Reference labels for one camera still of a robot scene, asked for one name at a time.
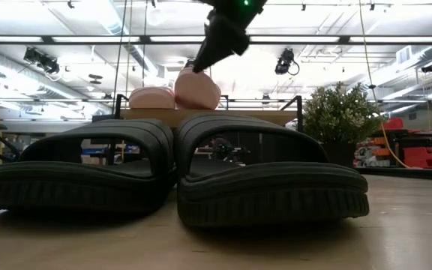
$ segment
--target shelf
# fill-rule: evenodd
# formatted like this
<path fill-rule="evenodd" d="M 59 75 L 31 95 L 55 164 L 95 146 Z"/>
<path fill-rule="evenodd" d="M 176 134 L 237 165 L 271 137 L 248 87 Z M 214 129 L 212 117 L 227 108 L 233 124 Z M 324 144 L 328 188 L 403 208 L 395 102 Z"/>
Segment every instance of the shelf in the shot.
<path fill-rule="evenodd" d="M 280 126 L 284 126 L 296 118 L 296 111 L 210 109 L 122 109 L 121 117 L 124 119 L 160 119 L 170 128 L 177 128 L 180 122 L 197 113 L 228 113 L 235 116 L 251 116 Z"/>

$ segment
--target potted plant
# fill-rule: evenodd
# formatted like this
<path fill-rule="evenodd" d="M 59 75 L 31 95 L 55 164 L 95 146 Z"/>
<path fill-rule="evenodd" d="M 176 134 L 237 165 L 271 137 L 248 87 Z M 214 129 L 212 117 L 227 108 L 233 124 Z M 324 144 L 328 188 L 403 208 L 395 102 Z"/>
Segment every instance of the potted plant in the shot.
<path fill-rule="evenodd" d="M 343 83 L 336 88 L 318 88 L 306 103 L 304 132 L 322 143 L 329 161 L 353 167 L 356 143 L 378 130 L 384 121 L 377 105 L 366 99 L 357 85 L 346 91 Z"/>

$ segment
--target ceiling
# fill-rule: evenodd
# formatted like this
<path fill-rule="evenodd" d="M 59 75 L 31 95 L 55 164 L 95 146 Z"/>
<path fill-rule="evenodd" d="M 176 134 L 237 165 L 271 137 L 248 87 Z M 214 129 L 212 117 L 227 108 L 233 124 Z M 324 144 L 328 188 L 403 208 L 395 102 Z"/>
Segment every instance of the ceiling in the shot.
<path fill-rule="evenodd" d="M 109 35 L 104 25 L 111 23 L 111 14 L 117 15 L 120 20 L 124 17 L 125 28 L 131 35 L 203 35 L 203 23 L 211 10 L 208 5 L 184 0 L 159 0 L 157 8 L 152 7 L 151 1 L 147 5 L 146 1 L 140 0 L 114 0 L 113 10 L 103 9 L 100 5 L 104 2 L 107 5 L 108 1 L 72 1 L 74 8 L 71 9 L 66 0 L 0 0 L 0 35 Z M 374 10 L 371 10 L 369 0 L 363 0 L 366 35 L 432 35 L 432 0 L 372 2 Z M 250 24 L 247 33 L 362 34 L 358 0 L 305 0 L 304 3 L 305 11 L 302 10 L 301 0 L 269 0 L 264 12 Z M 25 69 L 23 73 L 34 71 L 43 74 L 39 68 L 27 66 L 23 60 L 27 47 L 36 47 L 58 58 L 61 66 L 58 75 L 43 77 L 45 79 L 38 80 L 40 84 L 52 83 L 55 87 L 63 86 L 75 91 L 82 97 L 99 99 L 105 94 L 113 95 L 115 89 L 126 94 L 143 86 L 143 83 L 146 86 L 161 85 L 175 80 L 185 61 L 194 57 L 200 46 L 183 43 L 140 46 L 149 61 L 166 68 L 163 77 L 146 76 L 134 58 L 118 45 L 0 44 L 0 56 L 21 65 Z M 278 76 L 274 72 L 279 55 L 287 47 L 294 50 L 301 68 L 296 76 Z M 396 52 L 402 48 L 404 46 L 369 46 L 367 52 L 371 71 L 395 62 Z M 270 94 L 274 99 L 289 99 L 294 95 L 311 98 L 316 87 L 334 85 L 338 81 L 347 85 L 364 81 L 367 64 L 363 46 L 279 43 L 252 45 L 243 56 L 229 57 L 206 72 L 220 86 L 222 94 L 231 98 L 261 98 L 262 94 Z M 101 84 L 92 85 L 89 74 L 102 76 Z M 414 70 L 399 75 L 383 86 L 397 91 L 416 83 Z M 88 86 L 94 87 L 94 90 L 89 91 Z M 20 94 L 16 93 L 14 97 L 20 98 Z M 5 93 L 4 96 L 8 98 L 8 95 L 12 94 Z M 53 118 L 48 113 L 41 117 Z"/>

